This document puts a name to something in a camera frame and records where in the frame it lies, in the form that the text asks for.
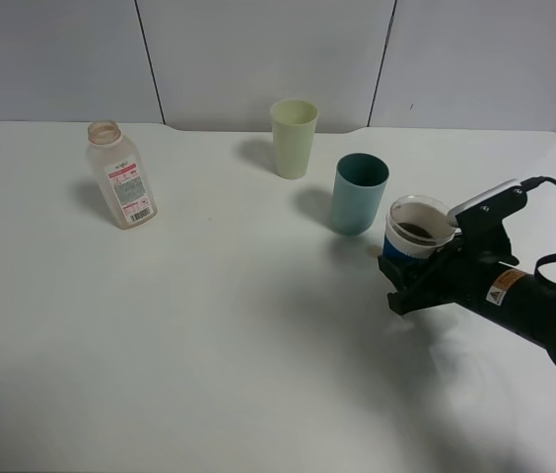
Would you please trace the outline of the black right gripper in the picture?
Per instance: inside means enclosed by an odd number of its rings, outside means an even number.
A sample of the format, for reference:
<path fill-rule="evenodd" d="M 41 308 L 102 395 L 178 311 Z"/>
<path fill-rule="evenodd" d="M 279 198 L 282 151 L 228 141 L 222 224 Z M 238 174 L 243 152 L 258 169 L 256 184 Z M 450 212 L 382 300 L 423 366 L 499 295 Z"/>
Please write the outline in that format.
<path fill-rule="evenodd" d="M 423 272 L 416 261 L 378 257 L 380 271 L 398 291 L 387 295 L 396 314 L 460 304 L 475 313 L 500 307 L 510 289 L 527 278 L 503 221 L 527 203 L 522 189 L 510 189 L 457 216 L 460 234 L 434 253 Z"/>

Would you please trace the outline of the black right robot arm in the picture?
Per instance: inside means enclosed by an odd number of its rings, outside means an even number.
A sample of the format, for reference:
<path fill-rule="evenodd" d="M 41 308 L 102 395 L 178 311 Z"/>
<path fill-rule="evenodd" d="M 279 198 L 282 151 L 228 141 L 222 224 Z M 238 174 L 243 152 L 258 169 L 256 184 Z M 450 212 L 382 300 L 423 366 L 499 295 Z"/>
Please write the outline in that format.
<path fill-rule="evenodd" d="M 556 366 L 556 283 L 518 269 L 503 221 L 527 202 L 515 184 L 457 214 L 460 235 L 424 262 L 381 255 L 394 286 L 389 308 L 399 314 L 458 304 L 547 351 Z"/>

